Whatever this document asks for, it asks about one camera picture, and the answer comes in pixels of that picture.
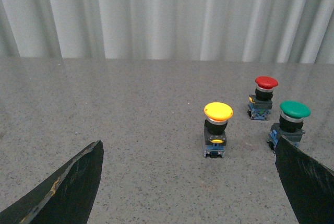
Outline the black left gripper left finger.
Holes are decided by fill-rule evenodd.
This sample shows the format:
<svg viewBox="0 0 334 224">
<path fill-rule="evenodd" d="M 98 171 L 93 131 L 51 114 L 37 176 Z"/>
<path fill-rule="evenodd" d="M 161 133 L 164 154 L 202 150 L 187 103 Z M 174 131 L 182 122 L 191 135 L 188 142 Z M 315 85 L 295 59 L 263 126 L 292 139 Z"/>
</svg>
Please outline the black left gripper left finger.
<svg viewBox="0 0 334 224">
<path fill-rule="evenodd" d="M 102 141 L 92 142 L 1 212 L 1 223 L 87 223 L 101 181 Z"/>
</svg>

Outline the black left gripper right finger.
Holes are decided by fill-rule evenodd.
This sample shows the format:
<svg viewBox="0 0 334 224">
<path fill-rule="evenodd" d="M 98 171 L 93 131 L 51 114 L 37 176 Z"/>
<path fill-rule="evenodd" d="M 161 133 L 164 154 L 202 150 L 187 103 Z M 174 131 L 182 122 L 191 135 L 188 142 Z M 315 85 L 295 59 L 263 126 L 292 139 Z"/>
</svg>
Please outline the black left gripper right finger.
<svg viewBox="0 0 334 224">
<path fill-rule="evenodd" d="M 281 136 L 276 168 L 299 223 L 333 223 L 333 171 Z"/>
</svg>

